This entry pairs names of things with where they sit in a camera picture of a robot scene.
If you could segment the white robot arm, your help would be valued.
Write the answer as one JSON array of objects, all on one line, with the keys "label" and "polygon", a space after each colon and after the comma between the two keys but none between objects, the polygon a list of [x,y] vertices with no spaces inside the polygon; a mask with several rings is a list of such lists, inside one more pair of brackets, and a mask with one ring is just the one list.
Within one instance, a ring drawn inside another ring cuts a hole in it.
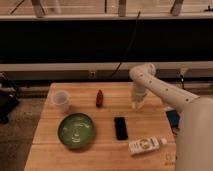
[{"label": "white robot arm", "polygon": [[178,112],[175,171],[213,171],[213,98],[166,83],[155,73],[152,63],[130,69],[132,102],[136,106],[150,90]]}]

